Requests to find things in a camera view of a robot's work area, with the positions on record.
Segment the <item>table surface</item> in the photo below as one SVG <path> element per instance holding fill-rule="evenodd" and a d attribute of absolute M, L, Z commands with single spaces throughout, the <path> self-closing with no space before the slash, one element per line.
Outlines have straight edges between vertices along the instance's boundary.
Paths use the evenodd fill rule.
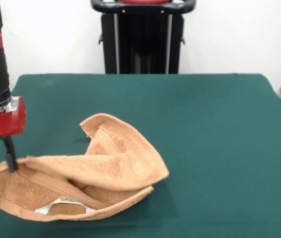
<path fill-rule="evenodd" d="M 79 123 L 108 113 L 156 147 L 170 177 L 101 221 L 40 223 L 0 210 L 0 238 L 281 238 L 281 101 L 265 77 L 25 75 L 13 94 L 27 105 L 18 157 L 83 154 Z"/>

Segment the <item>black metal frame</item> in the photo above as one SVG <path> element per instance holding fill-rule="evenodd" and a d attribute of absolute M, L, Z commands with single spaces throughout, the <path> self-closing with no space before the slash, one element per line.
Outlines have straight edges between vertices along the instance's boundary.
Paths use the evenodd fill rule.
<path fill-rule="evenodd" d="M 178 73 L 184 19 L 196 0 L 182 3 L 126 4 L 92 0 L 103 12 L 105 72 Z"/>

